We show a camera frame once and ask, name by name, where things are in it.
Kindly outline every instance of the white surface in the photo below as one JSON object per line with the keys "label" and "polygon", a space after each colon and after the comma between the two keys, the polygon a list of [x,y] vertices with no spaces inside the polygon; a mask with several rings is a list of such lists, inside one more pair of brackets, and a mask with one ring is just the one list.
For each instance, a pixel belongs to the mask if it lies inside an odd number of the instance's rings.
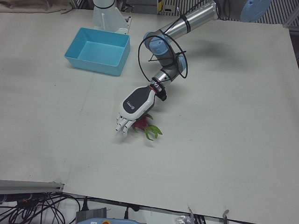
{"label": "white surface", "polygon": [[[143,35],[171,18],[133,14],[120,77],[64,59],[92,11],[0,14],[0,179],[259,224],[294,223],[299,207],[299,72],[280,25],[212,21],[179,39],[189,77],[150,114],[164,135],[114,136],[118,105],[146,84]],[[160,66],[146,63],[147,74]]]}

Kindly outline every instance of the fabric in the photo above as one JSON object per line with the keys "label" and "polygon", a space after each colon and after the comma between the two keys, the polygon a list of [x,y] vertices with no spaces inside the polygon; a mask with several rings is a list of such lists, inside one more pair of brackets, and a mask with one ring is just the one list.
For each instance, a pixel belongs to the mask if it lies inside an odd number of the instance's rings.
{"label": "fabric", "polygon": [[0,12],[52,13],[70,11],[70,0],[0,0]]}

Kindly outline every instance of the plastic bin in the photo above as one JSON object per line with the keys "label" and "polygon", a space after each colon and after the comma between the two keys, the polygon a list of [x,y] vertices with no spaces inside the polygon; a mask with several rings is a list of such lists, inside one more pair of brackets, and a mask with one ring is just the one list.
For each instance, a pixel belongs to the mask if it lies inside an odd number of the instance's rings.
{"label": "plastic bin", "polygon": [[64,56],[75,68],[120,76],[129,52],[129,35],[81,28]]}

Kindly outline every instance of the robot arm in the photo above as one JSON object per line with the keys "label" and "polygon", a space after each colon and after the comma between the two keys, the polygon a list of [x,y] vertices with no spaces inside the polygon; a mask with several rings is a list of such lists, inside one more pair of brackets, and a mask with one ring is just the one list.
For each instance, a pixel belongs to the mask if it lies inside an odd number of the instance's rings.
{"label": "robot arm", "polygon": [[[162,68],[149,80],[148,86],[138,87],[120,104],[117,117],[116,132],[127,135],[129,128],[154,106],[155,96],[166,100],[165,87],[181,75],[186,68],[185,57],[177,55],[170,42],[191,32],[210,20],[227,15],[225,2],[227,0],[212,0],[194,12],[183,15],[157,30],[144,36],[144,44],[158,59]],[[261,17],[269,7],[271,0],[228,0],[233,1],[233,10],[229,15],[233,19],[253,21]]]}

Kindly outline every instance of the blue joint cap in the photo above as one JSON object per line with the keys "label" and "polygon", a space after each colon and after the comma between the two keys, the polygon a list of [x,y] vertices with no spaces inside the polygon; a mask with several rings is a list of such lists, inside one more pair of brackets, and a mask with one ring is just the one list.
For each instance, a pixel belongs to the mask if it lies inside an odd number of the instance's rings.
{"label": "blue joint cap", "polygon": [[[153,34],[153,32],[147,32],[144,35],[144,39],[146,37],[150,36],[151,34]],[[168,48],[167,43],[170,44],[170,42],[164,35],[160,34],[158,36],[160,36],[161,38],[158,38],[158,37],[152,38],[151,41],[149,42],[148,46],[146,46],[145,43],[144,44],[145,44],[146,48],[149,49],[154,55],[163,55],[168,52],[169,48]]]}
{"label": "blue joint cap", "polygon": [[271,0],[248,0],[241,12],[242,22],[253,22],[261,18],[269,8]]}
{"label": "blue joint cap", "polygon": [[186,69],[186,60],[185,60],[184,56],[182,56],[182,55],[179,55],[178,58],[179,58],[179,60],[182,64],[182,67],[183,67],[182,71],[184,71]]}
{"label": "blue joint cap", "polygon": [[149,36],[149,34],[152,32],[147,32],[144,36],[143,39],[147,38]]}

